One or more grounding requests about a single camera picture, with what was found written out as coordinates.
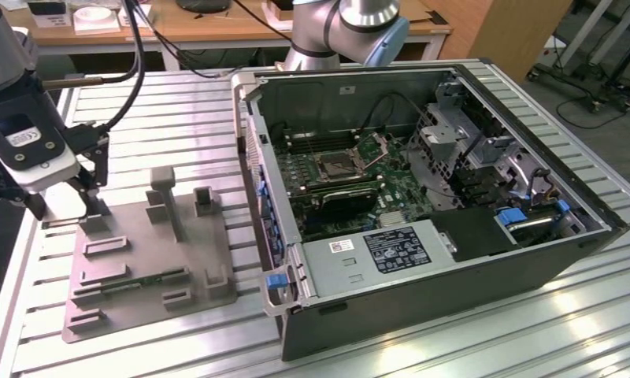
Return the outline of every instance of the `power supply label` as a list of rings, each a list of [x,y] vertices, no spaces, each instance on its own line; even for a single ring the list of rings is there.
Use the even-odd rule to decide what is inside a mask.
[[[399,272],[432,262],[413,227],[367,235],[365,242],[381,273]]]

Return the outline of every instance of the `blue tab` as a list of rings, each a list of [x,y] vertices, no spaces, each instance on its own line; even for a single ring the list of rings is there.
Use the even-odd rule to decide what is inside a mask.
[[[518,223],[528,220],[524,211],[518,208],[505,209],[499,214],[500,222],[503,225],[509,226],[513,223]]]
[[[265,278],[265,285],[269,290],[281,289],[289,285],[289,280],[287,279],[287,274],[272,274]]]
[[[565,202],[564,199],[558,200],[558,203],[556,204],[556,206],[558,207],[561,214],[565,214],[570,209],[569,204]]]

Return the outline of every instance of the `wooden cabinet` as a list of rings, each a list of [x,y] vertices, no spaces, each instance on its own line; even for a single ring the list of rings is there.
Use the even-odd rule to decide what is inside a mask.
[[[424,0],[453,27],[440,59],[488,57],[524,81],[572,0]]]

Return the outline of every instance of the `slotted table surface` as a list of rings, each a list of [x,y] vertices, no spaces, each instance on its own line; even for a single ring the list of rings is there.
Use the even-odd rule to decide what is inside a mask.
[[[630,224],[630,185],[621,176],[495,66],[477,60],[436,64],[455,62]],[[112,117],[131,89],[132,81],[64,91],[67,124]],[[135,201],[149,185],[149,168],[163,165],[176,166],[176,194],[205,185],[221,193],[237,303],[65,344],[76,226],[41,230],[27,214],[0,298],[0,376],[630,376],[630,232],[537,291],[283,362],[276,322],[261,308],[228,78],[149,74],[112,133],[108,204]]]

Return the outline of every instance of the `motherboard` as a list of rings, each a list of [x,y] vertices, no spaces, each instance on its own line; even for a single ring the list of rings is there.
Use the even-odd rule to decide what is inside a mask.
[[[407,144],[379,132],[324,142],[285,140],[276,155],[305,241],[408,223],[432,213],[405,158]]]

